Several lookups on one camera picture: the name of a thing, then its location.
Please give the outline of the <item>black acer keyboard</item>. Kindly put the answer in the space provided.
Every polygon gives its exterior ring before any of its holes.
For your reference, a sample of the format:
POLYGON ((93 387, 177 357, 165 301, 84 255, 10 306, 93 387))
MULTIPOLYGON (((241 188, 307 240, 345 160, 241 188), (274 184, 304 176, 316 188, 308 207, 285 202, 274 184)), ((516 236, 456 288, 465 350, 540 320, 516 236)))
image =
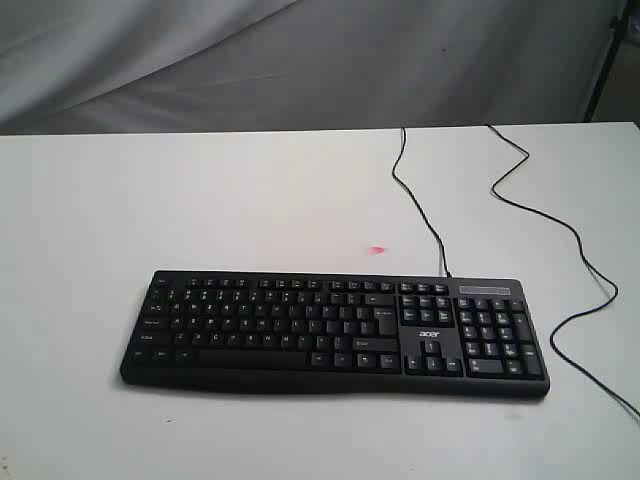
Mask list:
POLYGON ((521 284, 460 277, 159 270, 120 374, 266 394, 550 389, 521 284))

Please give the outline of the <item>red mark on table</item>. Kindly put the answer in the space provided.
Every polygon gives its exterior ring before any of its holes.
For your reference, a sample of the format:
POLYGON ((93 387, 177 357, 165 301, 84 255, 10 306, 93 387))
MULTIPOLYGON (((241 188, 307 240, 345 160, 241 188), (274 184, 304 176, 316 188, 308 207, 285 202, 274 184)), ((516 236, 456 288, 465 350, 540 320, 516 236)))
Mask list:
POLYGON ((368 254, 372 255, 372 256, 384 254, 386 251, 387 251, 387 249, 385 247, 377 246, 377 245, 370 246, 368 248, 368 254))

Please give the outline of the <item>white backdrop cloth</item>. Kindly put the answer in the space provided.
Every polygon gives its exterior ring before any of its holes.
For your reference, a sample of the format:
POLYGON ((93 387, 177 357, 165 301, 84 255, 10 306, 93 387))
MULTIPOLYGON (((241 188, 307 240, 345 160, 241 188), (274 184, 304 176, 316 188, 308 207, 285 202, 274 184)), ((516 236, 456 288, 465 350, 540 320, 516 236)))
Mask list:
POLYGON ((624 1, 5 1, 5 135, 588 117, 624 1))

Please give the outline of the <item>black tripod stand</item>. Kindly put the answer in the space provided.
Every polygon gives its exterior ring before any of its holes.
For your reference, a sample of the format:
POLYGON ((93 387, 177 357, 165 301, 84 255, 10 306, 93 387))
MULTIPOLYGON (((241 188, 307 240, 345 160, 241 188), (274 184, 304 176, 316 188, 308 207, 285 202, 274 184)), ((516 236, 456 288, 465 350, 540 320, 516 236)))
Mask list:
POLYGON ((585 112, 582 118, 583 123, 590 123, 598 108, 599 101, 605 89, 607 80, 609 78, 611 69, 616 60, 620 45, 626 36, 629 18, 633 8, 633 1, 626 0, 624 7, 620 10, 620 13, 613 16, 609 22, 609 30, 611 31, 611 41, 609 43, 606 55, 602 62, 602 66, 596 77, 596 81, 593 85, 589 101, 585 108, 585 112))

